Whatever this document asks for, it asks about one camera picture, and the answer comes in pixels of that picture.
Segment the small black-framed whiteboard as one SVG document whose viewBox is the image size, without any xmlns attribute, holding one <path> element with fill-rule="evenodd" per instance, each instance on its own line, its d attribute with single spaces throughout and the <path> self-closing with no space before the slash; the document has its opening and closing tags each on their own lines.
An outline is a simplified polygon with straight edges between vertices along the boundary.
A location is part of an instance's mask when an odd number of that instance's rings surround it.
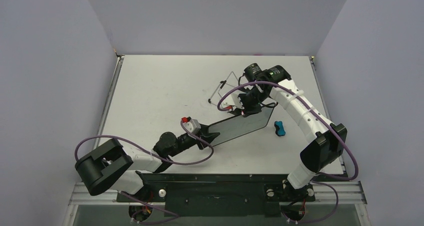
<svg viewBox="0 0 424 226">
<path fill-rule="evenodd" d="M 208 133 L 219 135 L 210 143 L 217 146 L 227 141 L 247 135 L 267 126 L 274 108 L 264 107 L 258 114 L 243 117 L 233 116 L 225 120 L 210 124 L 207 127 Z"/>
</svg>

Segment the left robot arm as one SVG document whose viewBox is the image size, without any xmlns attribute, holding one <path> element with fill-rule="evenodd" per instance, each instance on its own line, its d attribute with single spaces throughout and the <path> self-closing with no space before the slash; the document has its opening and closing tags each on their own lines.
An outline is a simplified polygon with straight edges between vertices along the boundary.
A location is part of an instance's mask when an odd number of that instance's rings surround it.
<svg viewBox="0 0 424 226">
<path fill-rule="evenodd" d="M 176 136 L 165 132 L 148 151 L 136 143 L 118 136 L 106 135 L 107 141 L 83 157 L 79 148 L 87 141 L 82 140 L 74 150 L 75 169 L 92 196 L 109 189 L 129 193 L 135 200 L 148 197 L 149 187 L 137 176 L 136 171 L 161 173 L 177 162 L 173 156 L 197 145 L 199 149 L 213 148 L 212 142 L 220 133 L 200 131 Z"/>
</svg>

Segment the blue whiteboard eraser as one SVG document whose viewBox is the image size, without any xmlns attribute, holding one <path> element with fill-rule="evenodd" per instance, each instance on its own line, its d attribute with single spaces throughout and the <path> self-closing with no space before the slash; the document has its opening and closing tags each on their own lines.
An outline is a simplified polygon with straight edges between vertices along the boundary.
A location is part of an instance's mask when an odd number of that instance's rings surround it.
<svg viewBox="0 0 424 226">
<path fill-rule="evenodd" d="M 274 122 L 274 128 L 275 128 L 275 134 L 278 137 L 281 137 L 281 136 L 285 136 L 286 135 L 284 124 L 283 124 L 282 121 L 275 121 Z"/>
</svg>

